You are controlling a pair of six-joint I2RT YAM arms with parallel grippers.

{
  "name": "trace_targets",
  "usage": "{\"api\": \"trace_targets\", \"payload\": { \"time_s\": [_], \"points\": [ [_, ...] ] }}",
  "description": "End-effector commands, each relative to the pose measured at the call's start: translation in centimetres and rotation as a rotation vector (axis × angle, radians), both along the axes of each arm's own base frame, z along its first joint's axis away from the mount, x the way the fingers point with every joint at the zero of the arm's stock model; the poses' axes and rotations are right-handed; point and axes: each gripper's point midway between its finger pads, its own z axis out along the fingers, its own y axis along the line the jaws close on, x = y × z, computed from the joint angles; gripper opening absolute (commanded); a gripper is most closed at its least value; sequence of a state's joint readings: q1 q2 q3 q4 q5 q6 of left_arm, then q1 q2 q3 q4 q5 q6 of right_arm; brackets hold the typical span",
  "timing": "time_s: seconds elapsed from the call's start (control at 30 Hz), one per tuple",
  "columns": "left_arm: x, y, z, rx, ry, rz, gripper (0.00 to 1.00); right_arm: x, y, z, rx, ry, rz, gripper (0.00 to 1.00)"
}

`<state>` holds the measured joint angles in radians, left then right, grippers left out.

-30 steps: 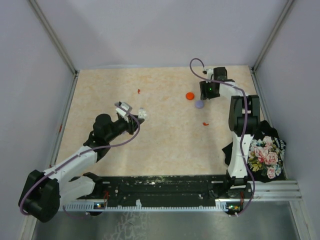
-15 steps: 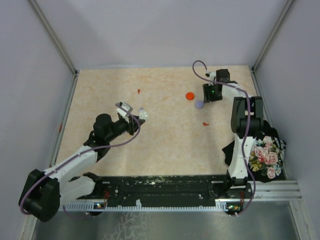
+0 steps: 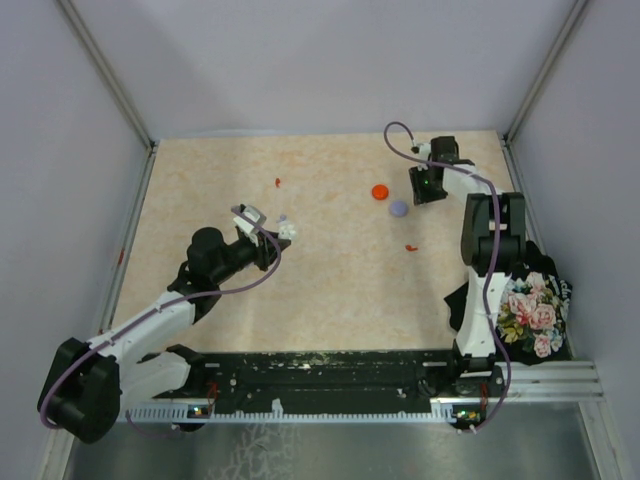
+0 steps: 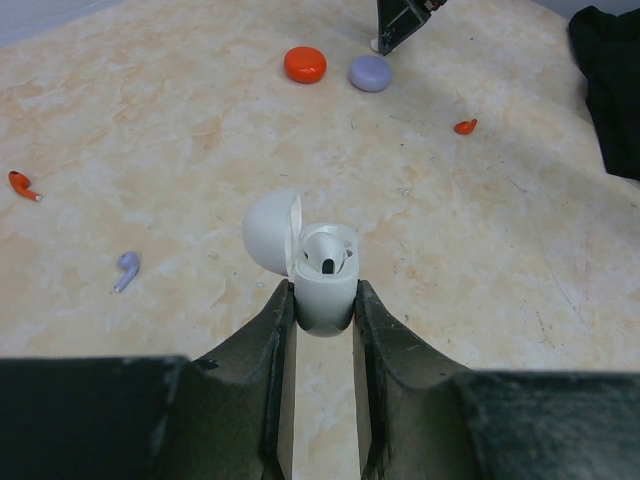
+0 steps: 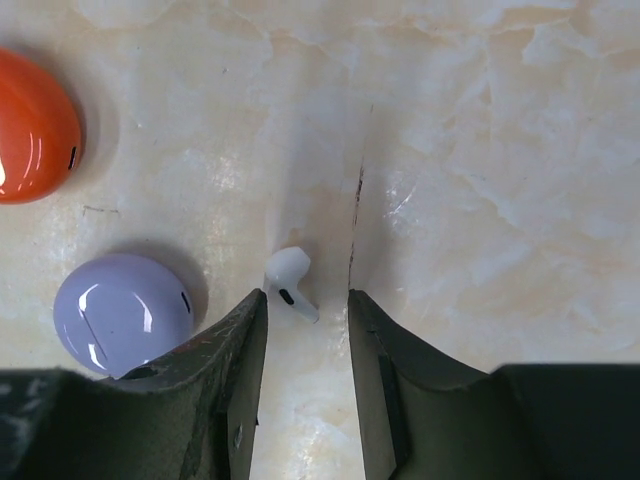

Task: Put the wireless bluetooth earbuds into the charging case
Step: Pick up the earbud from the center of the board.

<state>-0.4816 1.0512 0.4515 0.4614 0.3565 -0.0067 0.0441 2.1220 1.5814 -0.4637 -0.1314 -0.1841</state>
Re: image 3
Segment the white round charging case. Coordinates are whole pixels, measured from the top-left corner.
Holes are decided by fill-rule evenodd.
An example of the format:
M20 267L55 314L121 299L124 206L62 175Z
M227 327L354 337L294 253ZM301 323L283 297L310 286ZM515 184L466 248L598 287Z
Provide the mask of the white round charging case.
M285 220L278 224L278 238L280 240L294 241L297 236L297 229L292 222Z

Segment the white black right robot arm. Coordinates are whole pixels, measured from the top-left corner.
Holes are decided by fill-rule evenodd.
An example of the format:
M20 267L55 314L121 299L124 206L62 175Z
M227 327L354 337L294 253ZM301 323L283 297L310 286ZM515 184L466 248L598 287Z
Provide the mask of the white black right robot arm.
M460 252L467 281L445 297L449 325L456 333L448 387L470 395L496 357L495 324L504 289L526 253L525 200L484 179L475 164L459 155L453 136L414 142L420 159L409 170L416 206L455 197L464 204Z

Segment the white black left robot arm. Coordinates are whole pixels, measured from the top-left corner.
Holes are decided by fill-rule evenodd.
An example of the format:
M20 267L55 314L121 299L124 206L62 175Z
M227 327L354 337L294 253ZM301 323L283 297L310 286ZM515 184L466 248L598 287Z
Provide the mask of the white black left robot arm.
M201 354L174 345L155 354L177 333L206 316L224 296L221 285L250 265L270 276L296 227L277 231L236 224L238 238L225 242L213 227L197 230L177 277L142 312L88 341L70 338L57 349L37 403L41 423L91 444L120 416L160 394L181 391L194 397L208 384Z

